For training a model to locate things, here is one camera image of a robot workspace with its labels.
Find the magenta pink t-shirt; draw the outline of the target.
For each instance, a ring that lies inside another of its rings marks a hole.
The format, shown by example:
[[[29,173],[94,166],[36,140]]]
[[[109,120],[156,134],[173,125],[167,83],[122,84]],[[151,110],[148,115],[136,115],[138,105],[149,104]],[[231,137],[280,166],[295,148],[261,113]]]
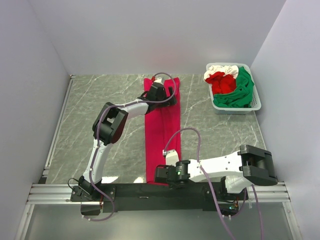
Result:
[[[174,96],[177,99],[175,105],[157,108],[144,116],[146,182],[148,184],[155,183],[156,167],[166,163],[163,150],[172,135],[181,129],[179,89]]]

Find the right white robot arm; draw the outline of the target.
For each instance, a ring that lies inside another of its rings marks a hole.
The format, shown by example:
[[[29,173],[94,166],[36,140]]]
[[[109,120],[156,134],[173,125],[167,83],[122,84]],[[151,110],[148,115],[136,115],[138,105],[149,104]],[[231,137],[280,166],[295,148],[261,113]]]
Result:
[[[217,178],[221,184],[219,193],[226,200],[251,185],[278,184],[272,153],[247,144],[231,154],[200,160],[179,160],[177,151],[169,150],[165,155],[165,165],[158,165],[154,174],[155,183],[171,187]]]

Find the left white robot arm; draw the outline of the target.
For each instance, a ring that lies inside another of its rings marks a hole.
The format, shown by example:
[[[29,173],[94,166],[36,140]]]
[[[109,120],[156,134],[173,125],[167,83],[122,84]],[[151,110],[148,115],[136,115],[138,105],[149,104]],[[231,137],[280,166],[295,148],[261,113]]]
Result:
[[[155,183],[158,165],[165,163],[163,150],[176,150],[181,154],[181,137],[170,143],[170,137],[181,128],[180,80],[174,78],[164,83],[146,78],[144,93],[135,100],[124,104],[107,102],[96,118],[93,130],[93,150],[84,174],[78,185],[88,201],[96,200],[111,147],[121,137],[127,120],[144,116],[146,181]]]

